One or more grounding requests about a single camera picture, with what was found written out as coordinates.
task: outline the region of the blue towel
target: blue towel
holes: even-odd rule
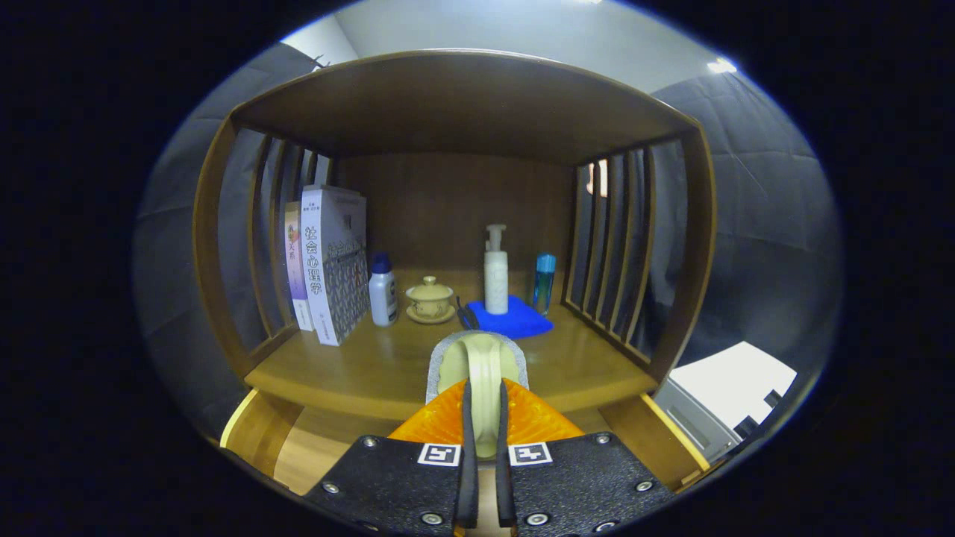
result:
[[[504,315],[492,315],[484,309],[484,302],[476,300],[469,302],[471,308],[477,317],[479,330],[486,332],[501,333],[511,339],[521,339],[530,337],[539,333],[549,332],[554,328],[554,323],[545,319],[533,308],[524,304],[517,296],[513,294],[507,297],[507,313]]]

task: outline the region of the book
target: book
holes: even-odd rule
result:
[[[286,272],[292,308],[295,310],[295,321],[300,330],[314,332],[302,266],[301,209],[302,206],[298,202],[286,204]]]
[[[308,308],[324,345],[341,345],[370,307],[365,209],[357,192],[319,185],[302,192]]]

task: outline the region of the wooden drawer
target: wooden drawer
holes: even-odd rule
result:
[[[671,490],[710,465],[690,439],[647,395],[566,416],[586,433],[612,431]],[[388,436],[399,421],[306,408],[253,389],[226,425],[220,446],[257,470],[305,495],[363,434]],[[497,526],[494,466],[480,464],[478,528],[469,537],[509,535]]]

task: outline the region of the white wall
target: white wall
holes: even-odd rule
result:
[[[604,0],[365,0],[335,14],[359,57],[432,48],[542,56],[650,93],[709,75],[717,54]]]
[[[304,26],[282,42],[310,57],[324,54],[318,59],[322,65],[342,63],[358,57],[333,14]]]

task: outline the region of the book spine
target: book spine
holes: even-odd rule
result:
[[[286,267],[288,273],[288,291],[295,310],[295,320],[299,329],[314,332],[311,324],[311,312],[308,308],[305,273],[302,262],[301,204],[286,204]]]
[[[302,193],[302,240],[305,253],[308,306],[319,343],[338,346],[331,322],[328,289],[323,274],[322,191],[307,189]]]

